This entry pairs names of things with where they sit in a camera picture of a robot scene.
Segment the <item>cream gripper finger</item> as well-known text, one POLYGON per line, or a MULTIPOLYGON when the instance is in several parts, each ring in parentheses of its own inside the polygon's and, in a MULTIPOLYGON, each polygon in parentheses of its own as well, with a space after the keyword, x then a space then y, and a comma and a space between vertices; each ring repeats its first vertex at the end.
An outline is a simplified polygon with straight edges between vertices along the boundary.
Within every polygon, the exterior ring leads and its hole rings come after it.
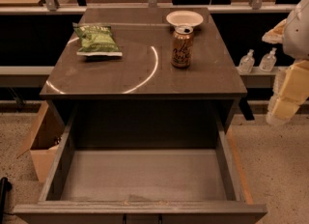
POLYGON ((267 107, 267 123, 274 126, 287 123, 308 98, 309 61, 298 60, 275 76, 273 96, 267 107))
POLYGON ((265 32, 262 36, 262 41, 276 44, 281 43, 283 41, 284 28, 286 25, 287 19, 283 19, 277 25, 275 25, 272 29, 265 32))

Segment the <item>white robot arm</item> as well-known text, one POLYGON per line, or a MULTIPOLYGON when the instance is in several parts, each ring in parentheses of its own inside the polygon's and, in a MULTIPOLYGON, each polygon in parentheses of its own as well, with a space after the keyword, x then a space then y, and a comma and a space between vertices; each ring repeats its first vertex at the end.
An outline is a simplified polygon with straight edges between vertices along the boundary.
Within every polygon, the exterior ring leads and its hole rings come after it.
POLYGON ((263 42, 281 43, 295 61, 276 73, 267 122, 283 125, 309 98, 309 7, 298 3, 288 17, 262 36, 263 42))

